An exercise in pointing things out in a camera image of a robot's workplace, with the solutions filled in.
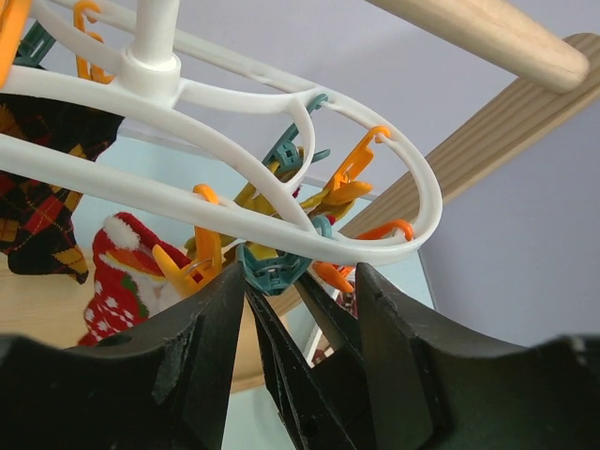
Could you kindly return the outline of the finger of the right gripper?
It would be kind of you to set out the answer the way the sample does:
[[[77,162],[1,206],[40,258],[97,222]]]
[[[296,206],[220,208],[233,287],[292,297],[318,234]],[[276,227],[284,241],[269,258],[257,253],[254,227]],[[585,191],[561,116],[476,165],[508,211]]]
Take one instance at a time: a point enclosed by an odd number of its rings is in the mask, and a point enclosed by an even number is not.
[[[367,449],[370,400],[358,321],[312,275],[304,274],[294,287],[334,350],[312,373],[353,447]]]
[[[336,449],[338,420],[290,333],[258,290],[246,286],[258,333],[265,385],[297,449]]]

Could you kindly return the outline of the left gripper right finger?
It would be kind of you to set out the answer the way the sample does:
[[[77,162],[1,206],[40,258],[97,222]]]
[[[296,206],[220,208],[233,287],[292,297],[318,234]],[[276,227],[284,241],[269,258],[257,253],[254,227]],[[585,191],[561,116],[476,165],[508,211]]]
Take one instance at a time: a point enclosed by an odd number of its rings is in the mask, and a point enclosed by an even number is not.
[[[358,323],[380,449],[595,449],[599,338],[519,346],[412,299],[362,263]]]

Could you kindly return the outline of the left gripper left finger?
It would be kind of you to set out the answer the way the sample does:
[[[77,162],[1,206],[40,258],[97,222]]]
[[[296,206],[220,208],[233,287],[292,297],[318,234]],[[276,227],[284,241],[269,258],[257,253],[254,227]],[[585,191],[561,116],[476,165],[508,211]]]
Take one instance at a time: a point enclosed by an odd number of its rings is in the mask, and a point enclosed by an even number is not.
[[[218,449],[244,307],[240,265],[93,347],[1,338],[5,449]]]

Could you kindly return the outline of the teal clothes peg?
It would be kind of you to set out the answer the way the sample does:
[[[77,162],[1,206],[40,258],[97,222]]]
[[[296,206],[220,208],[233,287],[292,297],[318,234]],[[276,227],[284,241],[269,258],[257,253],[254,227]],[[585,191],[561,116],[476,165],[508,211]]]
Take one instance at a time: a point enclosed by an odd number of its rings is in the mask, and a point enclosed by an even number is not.
[[[34,22],[15,54],[13,64],[29,68],[41,68],[41,62],[56,42],[55,38],[39,22]]]

